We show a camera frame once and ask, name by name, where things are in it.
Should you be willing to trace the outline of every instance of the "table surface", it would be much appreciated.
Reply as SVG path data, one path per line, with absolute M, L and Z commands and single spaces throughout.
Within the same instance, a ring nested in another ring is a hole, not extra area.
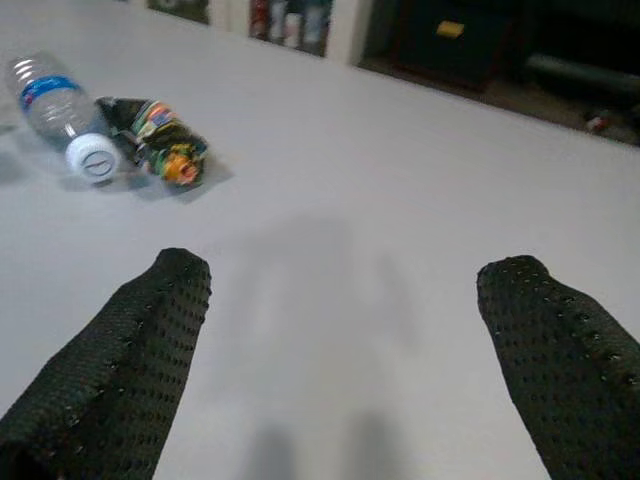
M 84 187 L 0 90 L 0 411 L 169 246 L 214 295 L 158 479 L 545 478 L 476 305 L 505 256 L 640 336 L 639 150 L 119 2 L 2 2 L 0 44 L 220 160 Z

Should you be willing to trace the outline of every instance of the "plastic water bottle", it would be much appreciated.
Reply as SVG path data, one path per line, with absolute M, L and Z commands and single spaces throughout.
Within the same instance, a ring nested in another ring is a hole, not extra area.
M 91 183 L 111 178 L 121 154 L 106 135 L 100 109 L 53 55 L 39 52 L 8 65 L 7 84 L 36 132 L 65 151 L 71 170 Z
M 317 45 L 322 41 L 325 16 L 322 0 L 307 0 L 303 39 L 305 44 Z

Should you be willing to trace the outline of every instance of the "crumpled wrapper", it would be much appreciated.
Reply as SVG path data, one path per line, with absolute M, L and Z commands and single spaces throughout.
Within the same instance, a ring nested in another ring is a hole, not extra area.
M 135 165 L 175 185 L 200 182 L 209 146 L 162 102 L 102 97 L 111 135 Z

